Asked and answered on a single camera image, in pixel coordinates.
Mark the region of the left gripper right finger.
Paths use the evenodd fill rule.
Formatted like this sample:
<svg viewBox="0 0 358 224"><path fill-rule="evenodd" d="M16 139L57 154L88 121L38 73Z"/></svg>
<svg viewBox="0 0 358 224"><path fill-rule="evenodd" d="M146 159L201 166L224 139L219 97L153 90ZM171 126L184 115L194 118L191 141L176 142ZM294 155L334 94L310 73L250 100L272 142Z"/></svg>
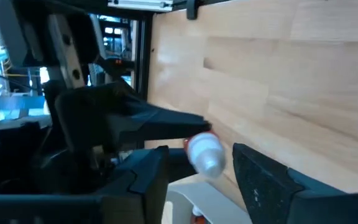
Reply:
<svg viewBox="0 0 358 224"><path fill-rule="evenodd" d="M358 193L349 194L241 143L234 172L253 224L358 224Z"/></svg>

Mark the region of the grey plastic bin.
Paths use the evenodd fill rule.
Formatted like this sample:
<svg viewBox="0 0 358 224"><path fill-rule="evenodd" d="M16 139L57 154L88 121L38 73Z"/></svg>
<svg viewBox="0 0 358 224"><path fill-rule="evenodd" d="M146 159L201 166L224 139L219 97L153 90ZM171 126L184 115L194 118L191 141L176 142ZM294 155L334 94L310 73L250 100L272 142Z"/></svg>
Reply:
<svg viewBox="0 0 358 224"><path fill-rule="evenodd" d="M162 224L190 224L193 214L210 224L252 224L247 212L207 182L170 184Z"/></svg>

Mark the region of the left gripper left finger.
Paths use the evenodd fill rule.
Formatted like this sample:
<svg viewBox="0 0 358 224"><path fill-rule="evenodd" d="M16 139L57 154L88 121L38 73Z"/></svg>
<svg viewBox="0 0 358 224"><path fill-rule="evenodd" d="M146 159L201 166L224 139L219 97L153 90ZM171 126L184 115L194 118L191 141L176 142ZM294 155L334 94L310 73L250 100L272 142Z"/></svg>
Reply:
<svg viewBox="0 0 358 224"><path fill-rule="evenodd" d="M168 186L167 146L88 195L0 195L0 224L161 224Z"/></svg>

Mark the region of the small orange bottle white label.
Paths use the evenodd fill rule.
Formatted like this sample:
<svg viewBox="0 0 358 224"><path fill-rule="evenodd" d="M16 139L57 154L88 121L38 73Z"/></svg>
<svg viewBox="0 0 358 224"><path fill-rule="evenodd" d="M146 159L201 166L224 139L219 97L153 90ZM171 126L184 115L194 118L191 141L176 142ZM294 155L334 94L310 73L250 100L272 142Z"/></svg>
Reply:
<svg viewBox="0 0 358 224"><path fill-rule="evenodd" d="M184 140L184 150L197 173L218 178L225 169L226 155L219 137L212 131L202 132Z"/></svg>

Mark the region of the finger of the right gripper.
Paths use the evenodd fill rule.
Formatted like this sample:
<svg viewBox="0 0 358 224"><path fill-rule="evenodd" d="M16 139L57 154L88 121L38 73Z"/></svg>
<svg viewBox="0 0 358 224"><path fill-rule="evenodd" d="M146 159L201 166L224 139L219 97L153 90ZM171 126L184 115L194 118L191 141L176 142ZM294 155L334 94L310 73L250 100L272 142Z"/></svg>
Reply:
<svg viewBox="0 0 358 224"><path fill-rule="evenodd" d="M197 174L183 148L170 148L168 161L170 183Z"/></svg>
<svg viewBox="0 0 358 224"><path fill-rule="evenodd" d="M66 90L57 96L55 108L74 151L100 145L118 150L126 143L182 139L211 130L203 116L150 104L120 82Z"/></svg>

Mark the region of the black clamp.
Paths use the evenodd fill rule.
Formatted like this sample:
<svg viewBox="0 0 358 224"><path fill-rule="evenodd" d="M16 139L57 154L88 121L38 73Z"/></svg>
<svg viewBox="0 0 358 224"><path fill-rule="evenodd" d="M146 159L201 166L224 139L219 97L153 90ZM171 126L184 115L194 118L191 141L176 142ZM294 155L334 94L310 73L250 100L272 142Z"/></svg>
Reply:
<svg viewBox="0 0 358 224"><path fill-rule="evenodd" d="M186 0L186 18L196 20L198 17L198 8L200 0Z"/></svg>

